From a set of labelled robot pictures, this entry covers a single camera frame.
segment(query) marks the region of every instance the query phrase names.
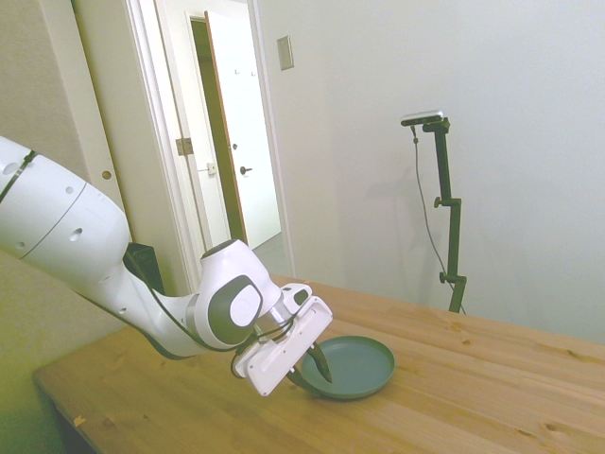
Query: black bracket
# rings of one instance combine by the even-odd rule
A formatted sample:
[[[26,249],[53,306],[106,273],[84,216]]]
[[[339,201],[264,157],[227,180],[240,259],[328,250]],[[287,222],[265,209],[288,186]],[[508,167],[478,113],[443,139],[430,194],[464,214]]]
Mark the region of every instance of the black bracket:
[[[449,206],[450,208],[450,238],[447,256],[447,273],[440,272],[439,278],[442,284],[445,282],[453,284],[454,291],[452,292],[449,310],[451,312],[460,312],[464,288],[466,287],[466,277],[458,275],[462,199],[452,199],[450,169],[447,162],[447,143],[445,141],[445,134],[450,131],[450,122],[447,117],[445,117],[442,121],[423,125],[423,131],[433,132],[435,134],[437,167],[439,169],[439,185],[441,188],[441,197],[435,199],[435,208],[440,205]]]

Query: light switch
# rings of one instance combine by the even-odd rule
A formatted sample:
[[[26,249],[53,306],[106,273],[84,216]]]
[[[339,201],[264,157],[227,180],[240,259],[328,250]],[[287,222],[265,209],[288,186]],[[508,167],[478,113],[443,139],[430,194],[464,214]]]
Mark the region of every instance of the light switch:
[[[280,67],[282,71],[294,67],[294,59],[292,58],[292,46],[290,44],[290,37],[284,36],[277,40],[277,51],[280,56]]]

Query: floor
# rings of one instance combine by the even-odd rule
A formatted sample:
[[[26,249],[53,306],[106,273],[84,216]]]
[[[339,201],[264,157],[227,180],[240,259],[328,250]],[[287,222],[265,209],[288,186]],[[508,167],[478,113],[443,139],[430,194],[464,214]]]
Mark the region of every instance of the floor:
[[[290,268],[285,260],[284,240],[281,233],[264,242],[253,251],[260,258],[261,262],[263,262],[269,273],[281,274],[282,276],[291,275]]]

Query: door frame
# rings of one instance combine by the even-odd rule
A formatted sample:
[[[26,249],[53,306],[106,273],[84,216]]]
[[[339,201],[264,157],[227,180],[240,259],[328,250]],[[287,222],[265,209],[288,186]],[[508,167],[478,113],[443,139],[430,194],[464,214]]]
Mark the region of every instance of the door frame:
[[[164,52],[159,52],[157,46],[154,47],[151,43],[151,39],[155,39],[157,43],[158,36],[161,39],[160,27],[155,16],[155,2],[125,0],[125,3],[143,73],[154,130],[160,145],[160,160],[173,208],[177,239],[181,246],[181,260],[189,289],[196,291],[201,279],[199,259],[210,249],[210,244],[207,242],[207,238],[210,238],[210,228],[207,218],[201,215],[204,213],[201,188],[197,178],[192,178],[197,172],[196,164],[192,155],[179,156],[177,149],[176,140],[182,138],[182,132],[176,116],[175,100],[171,95],[172,87],[167,64]],[[155,27],[150,26],[154,17]],[[164,62],[164,67],[159,64],[161,61]],[[201,205],[201,210],[198,210],[198,204]]]
[[[134,41],[137,53],[140,58],[141,70],[145,80],[147,97],[154,117],[154,125],[160,140],[161,146],[161,164],[165,169],[166,182],[171,200],[174,205],[174,216],[179,231],[179,242],[181,243],[181,253],[185,261],[187,278],[191,284],[197,283],[201,269],[199,264],[200,254],[196,254],[200,249],[206,250],[208,238],[210,238],[210,229],[208,218],[201,197],[201,187],[194,172],[197,171],[195,158],[193,155],[180,159],[176,151],[175,141],[177,138],[174,132],[169,128],[171,115],[167,115],[164,109],[172,110],[175,102],[172,97],[172,105],[167,102],[166,94],[173,93],[170,81],[165,78],[158,78],[156,73],[165,71],[167,73],[166,56],[162,50],[164,58],[163,67],[158,67],[155,63],[158,61],[158,49],[154,49],[149,42],[148,33],[160,33],[159,19],[155,16],[155,21],[149,21],[148,14],[144,17],[144,8],[150,4],[156,8],[154,0],[124,0],[127,6],[130,23],[134,33]],[[263,46],[262,29],[260,27],[260,7],[258,0],[248,0],[248,10],[251,22],[252,40],[254,43],[254,53],[256,56],[256,65],[258,69],[258,80],[261,89],[261,98],[263,109],[265,111],[266,128],[268,135],[269,156],[273,169],[273,179],[275,184],[275,194],[277,197],[277,206],[280,214],[280,223],[282,226],[282,238],[285,247],[285,259],[290,267],[293,277],[296,277],[294,265],[292,242],[288,215],[285,203],[284,179],[280,166],[279,149],[277,142],[277,133],[275,128],[275,115],[272,109],[271,96],[269,90],[267,58]],[[204,243],[197,241],[192,231],[201,231]]]

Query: door hinge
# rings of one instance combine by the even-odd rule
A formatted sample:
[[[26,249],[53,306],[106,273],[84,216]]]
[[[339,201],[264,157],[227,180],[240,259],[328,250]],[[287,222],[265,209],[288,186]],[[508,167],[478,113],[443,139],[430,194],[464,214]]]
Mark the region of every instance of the door hinge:
[[[179,151],[179,156],[187,156],[188,154],[193,154],[191,138],[187,137],[185,139],[177,139],[177,150]]]

